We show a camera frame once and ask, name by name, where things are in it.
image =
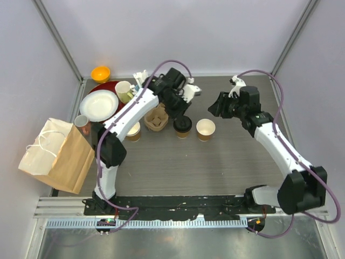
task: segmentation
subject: paper bag handle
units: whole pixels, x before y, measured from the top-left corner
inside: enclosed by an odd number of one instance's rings
[[[50,132],[60,133],[60,134],[62,134],[64,137],[66,137],[66,136],[64,135],[64,133],[62,133],[62,132],[60,132],[60,131],[42,131],[42,132],[38,135],[38,145],[37,145],[37,144],[36,144],[36,145],[27,145],[27,146],[26,146],[26,151],[29,149],[29,147],[40,147],[42,150],[47,151],[48,153],[51,153],[51,154],[56,158],[57,156],[56,156],[53,152],[51,152],[51,151],[49,151],[49,150],[47,150],[47,149],[45,149],[45,148],[43,147],[43,146],[47,146],[47,145],[50,144],[49,139],[47,139],[45,136],[43,136],[43,134],[45,134],[45,133],[50,133]],[[48,143],[45,144],[45,145],[42,145],[42,144],[41,144],[41,137],[44,138],[44,139],[46,139],[46,140],[48,140]]]

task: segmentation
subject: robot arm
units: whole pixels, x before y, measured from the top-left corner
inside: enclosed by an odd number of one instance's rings
[[[246,86],[236,76],[230,80],[234,88],[230,93],[221,92],[217,101],[209,107],[209,112],[222,118],[239,118],[242,126],[260,142],[278,165],[284,181],[279,188],[254,186],[245,192],[249,206],[270,205],[280,207],[286,214],[294,214],[325,204],[326,190],[286,151],[273,132],[272,116],[261,110],[259,91],[256,87]],[[309,166],[324,182],[327,173],[322,167],[313,167],[286,140],[292,152]]]
[[[148,79],[143,78],[143,74],[145,73],[140,73],[141,81],[144,80],[142,85],[145,85]],[[96,150],[104,131],[112,126],[113,122],[124,113],[127,107],[135,103],[126,115],[111,128],[101,146],[102,176],[100,187],[107,199],[115,195],[117,169],[127,154],[122,141],[129,130],[159,103],[165,104],[165,111],[169,117],[177,121],[183,119],[193,97],[201,94],[201,89],[193,85],[193,82],[192,78],[186,79],[178,70],[171,68],[166,75],[161,74],[159,77],[153,77],[142,96],[144,89],[140,88],[135,97],[114,117],[103,124],[92,125],[92,147]],[[100,207],[106,206],[98,186],[95,187],[93,198],[99,202]]]

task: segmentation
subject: cup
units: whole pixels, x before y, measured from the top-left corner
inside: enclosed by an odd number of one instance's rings
[[[201,141],[208,141],[216,130],[216,125],[212,120],[202,119],[196,124],[198,138]]]
[[[81,129],[85,136],[91,131],[91,122],[85,115],[79,115],[74,119],[74,125]]]
[[[189,135],[189,132],[192,129],[192,121],[189,117],[182,116],[175,120],[172,126],[174,127],[177,137],[184,139]]]
[[[128,81],[121,81],[115,85],[115,92],[118,95],[120,101],[124,104],[133,99],[131,84]]]
[[[126,139],[131,142],[136,142],[140,138],[140,123],[137,122],[134,124],[134,126],[129,130],[129,132],[126,135]]]

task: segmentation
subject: brown paper bag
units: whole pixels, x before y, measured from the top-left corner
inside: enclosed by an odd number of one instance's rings
[[[93,158],[94,150],[73,124],[49,118],[18,168],[55,189],[78,194]]]

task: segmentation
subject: metal floor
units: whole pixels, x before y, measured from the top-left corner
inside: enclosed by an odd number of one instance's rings
[[[278,166],[242,128],[239,119],[214,118],[207,111],[220,91],[231,89],[229,79],[195,78],[195,84],[203,92],[186,112],[194,125],[186,139],[175,136],[171,119],[161,132],[151,132],[141,123],[141,139],[123,142],[128,153],[116,177],[117,195],[229,195],[243,194],[247,187],[255,185],[281,184]],[[258,87],[262,109],[274,115],[278,107],[268,77],[243,79],[247,85]],[[94,81],[88,80],[84,96],[95,86]],[[196,135],[196,122],[203,118],[216,124],[214,137],[208,142],[199,141]],[[79,196],[91,196],[95,183],[94,161]],[[59,196],[75,195],[59,192]]]
[[[263,233],[280,234],[290,216],[266,219]],[[315,222],[296,216],[291,231],[284,237],[267,239],[244,228],[124,229],[109,236],[95,235],[94,229],[47,229],[38,258],[61,259],[321,259],[327,258]]]

